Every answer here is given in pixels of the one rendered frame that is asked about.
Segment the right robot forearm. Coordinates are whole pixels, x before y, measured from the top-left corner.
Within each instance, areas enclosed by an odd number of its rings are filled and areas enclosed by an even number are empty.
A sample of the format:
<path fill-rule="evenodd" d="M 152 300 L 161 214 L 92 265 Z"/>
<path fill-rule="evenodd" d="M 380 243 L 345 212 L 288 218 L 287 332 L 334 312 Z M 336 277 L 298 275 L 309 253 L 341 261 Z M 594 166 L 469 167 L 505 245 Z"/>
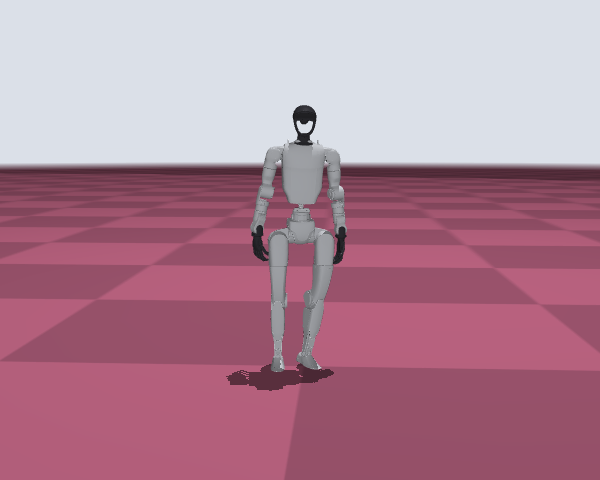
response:
<path fill-rule="evenodd" d="M 267 208 L 269 206 L 269 202 L 267 200 L 260 199 L 261 191 L 262 191 L 262 184 L 260 185 L 260 187 L 258 189 L 258 194 L 257 194 L 257 198 L 256 198 L 256 203 L 255 203 L 256 207 L 255 207 L 254 216 L 253 216 L 253 222 L 250 226 L 250 229 L 253 233 L 256 233 L 256 228 L 258 225 L 262 225 L 263 230 L 264 230 L 264 223 L 266 221 Z"/>

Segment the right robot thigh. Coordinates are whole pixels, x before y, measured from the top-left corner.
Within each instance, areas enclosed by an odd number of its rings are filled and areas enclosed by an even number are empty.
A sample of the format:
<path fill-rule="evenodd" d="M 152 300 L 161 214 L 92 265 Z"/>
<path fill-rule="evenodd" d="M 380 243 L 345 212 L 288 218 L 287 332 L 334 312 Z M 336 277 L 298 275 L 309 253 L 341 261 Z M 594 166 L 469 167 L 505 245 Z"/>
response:
<path fill-rule="evenodd" d="M 289 253 L 289 228 L 273 231 L 268 237 L 269 268 L 271 278 L 271 301 L 281 301 L 282 307 L 287 308 L 287 293 L 285 293 L 286 272 Z"/>

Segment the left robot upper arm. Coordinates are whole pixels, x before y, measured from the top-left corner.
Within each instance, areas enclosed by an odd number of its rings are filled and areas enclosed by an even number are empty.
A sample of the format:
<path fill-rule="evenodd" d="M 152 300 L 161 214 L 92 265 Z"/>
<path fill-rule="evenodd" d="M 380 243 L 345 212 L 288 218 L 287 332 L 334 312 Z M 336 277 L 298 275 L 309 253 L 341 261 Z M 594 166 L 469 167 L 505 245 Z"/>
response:
<path fill-rule="evenodd" d="M 332 201 L 343 199 L 344 190 L 340 186 L 340 155 L 335 149 L 326 147 L 323 148 L 325 151 L 325 161 L 329 163 L 329 165 L 327 166 L 327 177 L 329 182 L 327 196 Z"/>

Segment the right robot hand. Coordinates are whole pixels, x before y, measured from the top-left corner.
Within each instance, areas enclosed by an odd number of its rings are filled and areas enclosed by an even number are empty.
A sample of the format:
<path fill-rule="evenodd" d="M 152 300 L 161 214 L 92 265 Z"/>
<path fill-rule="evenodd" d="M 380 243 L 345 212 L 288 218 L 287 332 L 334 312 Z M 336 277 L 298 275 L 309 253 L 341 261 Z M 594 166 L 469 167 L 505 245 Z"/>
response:
<path fill-rule="evenodd" d="M 269 256 L 269 253 L 266 251 L 266 249 L 263 246 L 263 242 L 261 239 L 261 236 L 263 236 L 263 227 L 262 225 L 258 225 L 256 228 L 256 233 L 251 233 L 251 235 L 253 236 L 253 251 L 255 256 L 257 256 L 257 258 L 261 259 L 262 261 L 269 261 L 269 259 L 266 259 L 263 255 L 263 252 Z M 262 252 L 263 251 L 263 252 Z"/>

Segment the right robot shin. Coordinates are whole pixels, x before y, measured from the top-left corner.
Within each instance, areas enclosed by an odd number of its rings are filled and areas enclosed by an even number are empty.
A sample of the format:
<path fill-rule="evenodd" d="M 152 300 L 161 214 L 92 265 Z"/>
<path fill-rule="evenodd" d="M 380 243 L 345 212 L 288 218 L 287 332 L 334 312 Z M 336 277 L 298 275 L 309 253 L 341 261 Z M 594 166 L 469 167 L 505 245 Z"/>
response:
<path fill-rule="evenodd" d="M 285 309 L 281 301 L 271 301 L 271 332 L 274 340 L 274 360 L 277 354 L 282 358 L 282 340 L 285 331 Z"/>

